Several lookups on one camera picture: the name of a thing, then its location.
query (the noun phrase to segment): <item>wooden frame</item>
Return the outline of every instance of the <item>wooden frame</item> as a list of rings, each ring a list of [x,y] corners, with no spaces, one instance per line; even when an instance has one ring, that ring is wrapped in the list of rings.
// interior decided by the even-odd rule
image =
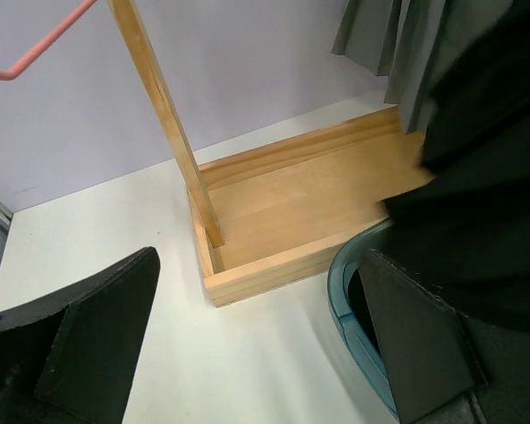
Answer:
[[[109,3],[185,179],[215,305],[327,270],[383,217],[379,200],[428,181],[422,136],[402,134],[395,108],[199,167],[133,0]]]

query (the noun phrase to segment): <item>white tabletop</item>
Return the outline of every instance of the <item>white tabletop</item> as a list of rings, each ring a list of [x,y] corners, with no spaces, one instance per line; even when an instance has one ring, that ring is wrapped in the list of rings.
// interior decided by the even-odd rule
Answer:
[[[377,107],[342,102],[197,156],[228,155]],[[144,246],[156,247],[162,267],[125,424],[396,423],[345,349],[325,274],[212,306],[174,161],[16,214],[0,269],[0,310]]]

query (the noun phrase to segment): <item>teal bin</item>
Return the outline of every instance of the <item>teal bin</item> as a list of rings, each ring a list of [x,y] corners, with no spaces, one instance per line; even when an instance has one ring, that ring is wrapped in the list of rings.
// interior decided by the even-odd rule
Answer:
[[[381,244],[384,230],[389,226],[388,220],[382,221],[342,246],[329,267],[328,297],[330,312],[347,349],[379,398],[398,420],[397,408],[390,393],[389,380],[381,355],[355,318],[347,297],[347,288],[358,268],[357,260],[361,251],[377,248]]]

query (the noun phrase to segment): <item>pink rod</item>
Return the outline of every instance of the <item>pink rod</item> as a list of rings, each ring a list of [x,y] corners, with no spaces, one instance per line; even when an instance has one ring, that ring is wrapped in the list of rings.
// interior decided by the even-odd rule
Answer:
[[[63,20],[63,22],[57,25],[53,31],[47,34],[40,42],[35,44],[18,62],[14,64],[12,68],[10,68],[8,71],[0,70],[0,80],[11,81],[17,78],[23,71],[27,69],[29,65],[35,62],[35,59],[41,56],[51,44],[56,42],[57,39],[84,14],[85,11],[90,9],[90,7],[96,3],[96,1],[97,0],[84,0],[84,2],[82,2],[82,4],[74,11],[72,11],[72,13]]]

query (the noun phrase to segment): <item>wooden pole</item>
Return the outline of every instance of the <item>wooden pole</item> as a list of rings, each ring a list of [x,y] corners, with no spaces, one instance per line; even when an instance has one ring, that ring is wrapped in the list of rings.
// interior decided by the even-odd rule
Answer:
[[[194,160],[185,130],[178,119],[177,110],[170,98],[169,89],[141,22],[137,6],[134,0],[108,0],[108,3],[141,81],[148,91],[149,99],[151,99],[178,167],[183,174],[188,192],[193,197],[194,204],[199,211],[208,238],[214,247],[221,246],[223,239],[214,206]]]

